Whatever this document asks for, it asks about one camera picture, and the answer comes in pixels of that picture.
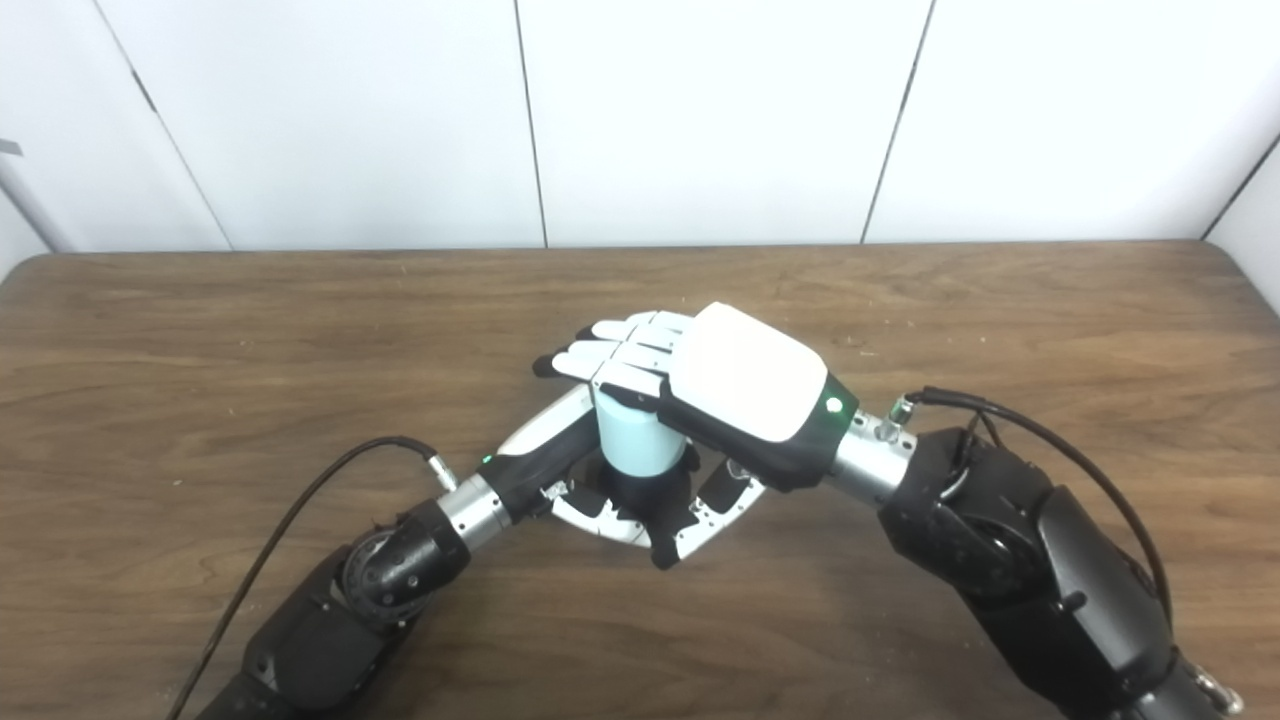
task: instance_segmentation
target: metal fitting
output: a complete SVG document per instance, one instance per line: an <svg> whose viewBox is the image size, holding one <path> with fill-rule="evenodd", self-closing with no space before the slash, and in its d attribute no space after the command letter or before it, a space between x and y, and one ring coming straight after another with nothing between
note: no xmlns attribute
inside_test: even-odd
<svg viewBox="0 0 1280 720"><path fill-rule="evenodd" d="M435 473L435 478L440 480L440 487L444 488L444 492L453 492L458 489L458 477L454 475L453 470L444 464L444 460L440 460L439 455L433 455L426 464L431 468L431 471Z"/></svg>
<svg viewBox="0 0 1280 720"><path fill-rule="evenodd" d="M876 439L881 442L897 442L897 438L902 434L902 425L911 421L914 413L915 404L908 400L905 395L899 397L893 407L884 415L884 421L876 427Z"/></svg>
<svg viewBox="0 0 1280 720"><path fill-rule="evenodd" d="M1192 679L1196 682L1196 687L1208 697L1213 710L1217 710L1222 716L1231 717L1244 712L1244 698L1240 697L1240 693L1219 683L1199 665L1192 664Z"/></svg>

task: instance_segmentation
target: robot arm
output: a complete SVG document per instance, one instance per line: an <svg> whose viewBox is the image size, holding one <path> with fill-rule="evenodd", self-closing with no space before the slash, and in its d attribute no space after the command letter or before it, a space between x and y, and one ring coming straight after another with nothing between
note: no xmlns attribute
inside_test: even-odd
<svg viewBox="0 0 1280 720"><path fill-rule="evenodd" d="M1019 679L1065 716L1212 720L1243 707L1181 656L1151 579L1069 489L972 428L902 428L915 404L959 393L868 415L815 352L721 304L584 334L594 340L535 369L655 414L768 487L827 482L870 505L893 548L951 584Z"/></svg>
<svg viewBox="0 0 1280 720"><path fill-rule="evenodd" d="M579 386L461 483L433 459L452 489L321 561L248 642L241 673L200 717L293 720L355 698L412 630L433 593L503 529L547 511L549 488L598 445L591 397Z"/></svg>

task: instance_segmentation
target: white wall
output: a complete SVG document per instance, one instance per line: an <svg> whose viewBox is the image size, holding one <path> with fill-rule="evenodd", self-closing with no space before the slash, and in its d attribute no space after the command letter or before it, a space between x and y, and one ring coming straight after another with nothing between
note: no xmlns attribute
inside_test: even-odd
<svg viewBox="0 0 1280 720"><path fill-rule="evenodd" d="M73 250L1198 237L1280 132L1271 0L516 3L0 0L0 179Z"/></svg>
<svg viewBox="0 0 1280 720"><path fill-rule="evenodd" d="M227 250L90 0L0 0L0 179L59 250Z"/></svg>
<svg viewBox="0 0 1280 720"><path fill-rule="evenodd" d="M861 237L928 0L520 8L553 247Z"/></svg>
<svg viewBox="0 0 1280 720"><path fill-rule="evenodd" d="M1271 151L1208 240L1226 250L1280 311L1280 152Z"/></svg>
<svg viewBox="0 0 1280 720"><path fill-rule="evenodd" d="M18 213L9 196L0 191L0 281L18 263L46 251L45 243Z"/></svg>
<svg viewBox="0 0 1280 720"><path fill-rule="evenodd" d="M102 0L239 250L541 247L511 0Z"/></svg>
<svg viewBox="0 0 1280 720"><path fill-rule="evenodd" d="M868 242L1201 237L1280 132L1280 3L938 0Z"/></svg>

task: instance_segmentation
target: silver cylindrical joint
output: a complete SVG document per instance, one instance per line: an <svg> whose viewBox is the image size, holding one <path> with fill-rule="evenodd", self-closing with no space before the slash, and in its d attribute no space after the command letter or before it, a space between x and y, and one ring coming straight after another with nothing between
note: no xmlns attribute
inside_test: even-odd
<svg viewBox="0 0 1280 720"><path fill-rule="evenodd" d="M915 436L899 428L892 441L883 441L877 433L881 424L874 415L854 413L854 421L836 448L828 480L873 507L884 505L893 495L915 454Z"/></svg>
<svg viewBox="0 0 1280 720"><path fill-rule="evenodd" d="M458 484L458 489L440 496L436 503L471 552L511 527L502 500L480 475L471 475Z"/></svg>

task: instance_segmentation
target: robotic hand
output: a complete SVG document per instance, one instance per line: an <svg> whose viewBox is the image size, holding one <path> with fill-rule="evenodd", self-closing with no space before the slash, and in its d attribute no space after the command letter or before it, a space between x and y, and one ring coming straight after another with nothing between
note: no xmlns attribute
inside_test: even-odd
<svg viewBox="0 0 1280 720"><path fill-rule="evenodd" d="M1034 421L937 388L904 396L887 419L868 415L813 350L721 304L695 318L604 320L579 337L535 372L585 380L598 406L604 397L649 414L771 488L827 482L877 509L893 548L951 584L1019 679L1066 717L1216 720L1243 710L1174 644L1164 571L1132 507ZM974 423L915 437L902 425L920 404L968 407ZM979 439L987 415L1039 434L1103 484L1155 580L1068 488L998 436Z"/></svg>

